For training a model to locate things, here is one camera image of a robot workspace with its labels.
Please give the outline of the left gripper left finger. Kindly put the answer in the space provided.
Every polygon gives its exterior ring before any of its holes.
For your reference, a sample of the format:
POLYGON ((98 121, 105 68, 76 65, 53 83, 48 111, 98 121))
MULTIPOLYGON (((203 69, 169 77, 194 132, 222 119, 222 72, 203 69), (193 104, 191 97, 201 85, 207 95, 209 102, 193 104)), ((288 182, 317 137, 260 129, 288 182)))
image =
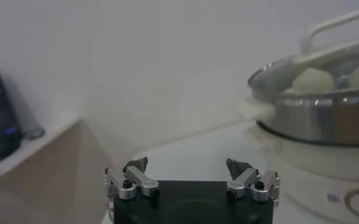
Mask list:
POLYGON ((115 221, 115 202, 130 201, 136 198, 137 192, 150 199, 160 195, 160 185, 157 180, 145 175, 148 164, 147 156, 131 160, 120 170, 104 168, 102 184, 108 217, 115 221))

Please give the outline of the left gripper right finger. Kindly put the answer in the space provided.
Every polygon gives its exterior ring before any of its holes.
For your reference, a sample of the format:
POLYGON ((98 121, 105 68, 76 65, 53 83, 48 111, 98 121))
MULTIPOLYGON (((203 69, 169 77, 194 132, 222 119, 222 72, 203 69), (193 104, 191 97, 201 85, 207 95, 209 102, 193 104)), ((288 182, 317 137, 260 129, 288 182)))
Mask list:
POLYGON ((228 201, 236 201, 247 195, 257 203, 272 200, 273 207, 278 207, 280 200, 280 176, 275 171, 267 170, 261 174, 249 163, 226 159, 231 180, 227 182, 228 201))

